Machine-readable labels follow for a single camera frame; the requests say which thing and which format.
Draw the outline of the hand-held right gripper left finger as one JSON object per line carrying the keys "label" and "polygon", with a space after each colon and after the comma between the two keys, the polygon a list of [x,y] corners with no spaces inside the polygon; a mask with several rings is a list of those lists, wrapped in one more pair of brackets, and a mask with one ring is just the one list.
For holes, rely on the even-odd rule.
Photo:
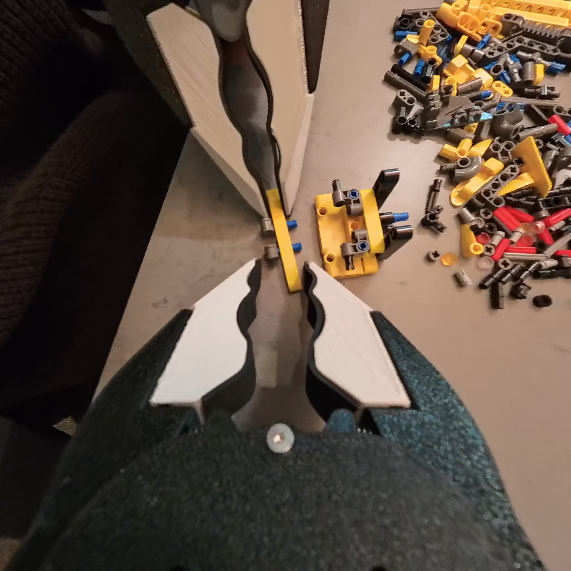
{"label": "hand-held right gripper left finger", "polygon": [[190,309],[156,387],[153,407],[191,407],[205,422],[216,410],[234,415],[256,386],[252,338],[261,287],[261,260],[253,258]]}

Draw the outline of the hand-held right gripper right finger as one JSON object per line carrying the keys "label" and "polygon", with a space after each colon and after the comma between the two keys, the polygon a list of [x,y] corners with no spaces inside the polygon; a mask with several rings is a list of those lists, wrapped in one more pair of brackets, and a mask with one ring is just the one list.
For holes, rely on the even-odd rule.
{"label": "hand-held right gripper right finger", "polygon": [[382,336],[373,309],[314,262],[303,268],[312,329],[305,391],[319,417],[349,410],[410,410],[412,399]]}

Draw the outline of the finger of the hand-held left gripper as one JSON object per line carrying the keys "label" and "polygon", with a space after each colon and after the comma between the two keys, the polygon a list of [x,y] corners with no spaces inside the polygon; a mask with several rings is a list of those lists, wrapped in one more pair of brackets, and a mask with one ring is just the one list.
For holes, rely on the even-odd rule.
{"label": "finger of the hand-held left gripper", "polygon": [[246,12],[253,65],[244,128],[248,165],[261,190],[276,183],[292,213],[302,173],[314,95],[309,92],[300,1],[252,1]]}
{"label": "finger of the hand-held left gripper", "polygon": [[220,94],[220,56],[209,26],[176,4],[153,11],[147,23],[191,121],[191,133],[243,199],[267,216],[259,186],[248,171],[242,138]]}

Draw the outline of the yellow toy brick frame assembly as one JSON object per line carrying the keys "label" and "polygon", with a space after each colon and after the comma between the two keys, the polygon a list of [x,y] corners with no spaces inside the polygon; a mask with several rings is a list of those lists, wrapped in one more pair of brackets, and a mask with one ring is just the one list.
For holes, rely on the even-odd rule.
{"label": "yellow toy brick frame assembly", "polygon": [[383,212],[400,180],[398,168],[380,172],[371,189],[345,189],[339,179],[332,191],[315,198],[323,268],[335,279],[375,274],[380,262],[413,237],[407,212]]}

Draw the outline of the yellow toy beam with pins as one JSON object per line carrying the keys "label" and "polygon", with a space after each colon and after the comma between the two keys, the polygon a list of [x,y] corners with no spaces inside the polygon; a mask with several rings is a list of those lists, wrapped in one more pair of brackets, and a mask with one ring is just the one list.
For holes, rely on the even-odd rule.
{"label": "yellow toy beam with pins", "polygon": [[287,288],[293,294],[302,289],[295,259],[295,254],[302,250],[302,244],[292,242],[290,236],[290,232],[298,226],[297,220],[286,217],[278,189],[267,190],[266,197],[269,216],[261,220],[261,234],[266,238],[275,238],[276,243],[265,246],[265,256],[268,261],[280,259]]}

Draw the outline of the black toy angle connector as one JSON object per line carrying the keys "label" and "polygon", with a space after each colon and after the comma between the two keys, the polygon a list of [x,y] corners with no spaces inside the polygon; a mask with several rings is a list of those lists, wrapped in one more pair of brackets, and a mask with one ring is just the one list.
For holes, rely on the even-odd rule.
{"label": "black toy angle connector", "polygon": [[434,178],[426,198],[424,216],[420,220],[420,225],[423,228],[427,228],[438,233],[444,233],[446,231],[446,225],[440,221],[440,215],[443,211],[443,207],[437,203],[442,183],[442,178]]}

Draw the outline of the person's dark knit sweater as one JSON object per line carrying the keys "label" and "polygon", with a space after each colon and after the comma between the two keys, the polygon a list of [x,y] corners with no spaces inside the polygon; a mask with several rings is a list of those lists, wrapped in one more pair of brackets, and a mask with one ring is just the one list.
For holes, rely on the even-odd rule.
{"label": "person's dark knit sweater", "polygon": [[99,1],[1,1],[1,417],[85,414],[187,137]]}

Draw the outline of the pile of toy building parts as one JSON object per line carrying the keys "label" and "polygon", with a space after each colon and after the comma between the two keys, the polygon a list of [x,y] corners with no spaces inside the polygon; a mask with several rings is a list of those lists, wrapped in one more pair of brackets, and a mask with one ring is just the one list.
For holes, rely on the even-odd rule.
{"label": "pile of toy building parts", "polygon": [[492,310],[570,279],[570,1],[440,1],[392,26],[391,131],[442,136],[463,258]]}

